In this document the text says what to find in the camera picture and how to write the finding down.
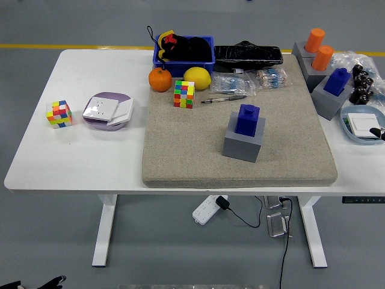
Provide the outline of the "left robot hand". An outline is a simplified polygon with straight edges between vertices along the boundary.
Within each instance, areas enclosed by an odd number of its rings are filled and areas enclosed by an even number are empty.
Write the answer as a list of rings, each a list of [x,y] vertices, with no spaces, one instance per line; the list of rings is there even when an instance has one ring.
[[[66,276],[59,275],[47,283],[43,284],[42,286],[38,287],[38,289],[60,289],[63,286],[61,285],[66,280]],[[14,281],[5,285],[0,286],[0,289],[24,289],[25,287],[22,286],[21,281]]]

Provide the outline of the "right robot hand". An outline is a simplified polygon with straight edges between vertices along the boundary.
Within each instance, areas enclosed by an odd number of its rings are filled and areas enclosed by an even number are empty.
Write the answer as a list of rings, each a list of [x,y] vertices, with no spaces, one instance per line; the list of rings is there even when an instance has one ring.
[[[379,138],[380,140],[383,140],[385,141],[385,132],[384,132],[384,129],[380,129],[380,128],[371,128],[369,130],[369,132],[371,134],[373,134],[374,136],[376,136],[377,138]]]

